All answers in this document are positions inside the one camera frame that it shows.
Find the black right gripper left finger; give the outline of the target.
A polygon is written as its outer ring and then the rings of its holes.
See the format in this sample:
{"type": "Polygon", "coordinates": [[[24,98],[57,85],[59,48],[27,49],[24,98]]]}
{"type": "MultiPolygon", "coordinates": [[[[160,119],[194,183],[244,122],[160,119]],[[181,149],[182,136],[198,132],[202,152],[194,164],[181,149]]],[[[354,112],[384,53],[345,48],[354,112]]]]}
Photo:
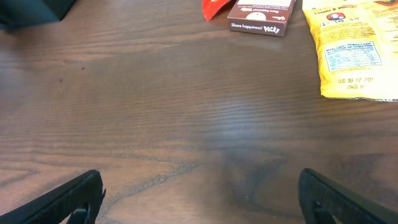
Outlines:
{"type": "Polygon", "coordinates": [[[89,170],[33,201],[1,215],[1,223],[93,224],[106,195],[100,172],[89,170]]]}

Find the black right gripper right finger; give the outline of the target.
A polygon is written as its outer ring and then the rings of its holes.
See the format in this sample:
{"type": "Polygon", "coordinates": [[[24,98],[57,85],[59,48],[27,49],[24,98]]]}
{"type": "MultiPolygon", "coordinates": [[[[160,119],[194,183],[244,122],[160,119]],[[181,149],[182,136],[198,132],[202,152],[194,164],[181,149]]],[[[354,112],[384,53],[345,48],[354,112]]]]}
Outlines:
{"type": "Polygon", "coordinates": [[[309,168],[300,173],[298,199],[306,224],[397,223],[397,212],[309,168]]]}

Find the dark green box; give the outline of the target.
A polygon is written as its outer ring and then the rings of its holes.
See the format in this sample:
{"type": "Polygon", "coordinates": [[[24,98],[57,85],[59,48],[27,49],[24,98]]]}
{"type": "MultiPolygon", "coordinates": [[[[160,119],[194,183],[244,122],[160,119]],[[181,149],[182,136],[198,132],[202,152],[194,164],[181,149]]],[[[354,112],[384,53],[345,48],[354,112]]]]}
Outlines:
{"type": "Polygon", "coordinates": [[[1,0],[1,29],[59,22],[76,0],[1,0]]]}

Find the red snack bag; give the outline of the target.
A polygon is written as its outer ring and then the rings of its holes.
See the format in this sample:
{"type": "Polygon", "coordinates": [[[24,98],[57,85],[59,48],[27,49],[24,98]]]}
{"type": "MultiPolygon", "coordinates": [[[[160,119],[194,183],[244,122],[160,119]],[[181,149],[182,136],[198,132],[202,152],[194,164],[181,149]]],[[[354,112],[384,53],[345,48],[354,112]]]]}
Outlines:
{"type": "Polygon", "coordinates": [[[206,21],[210,21],[218,11],[231,0],[202,0],[202,14],[206,21]]]}

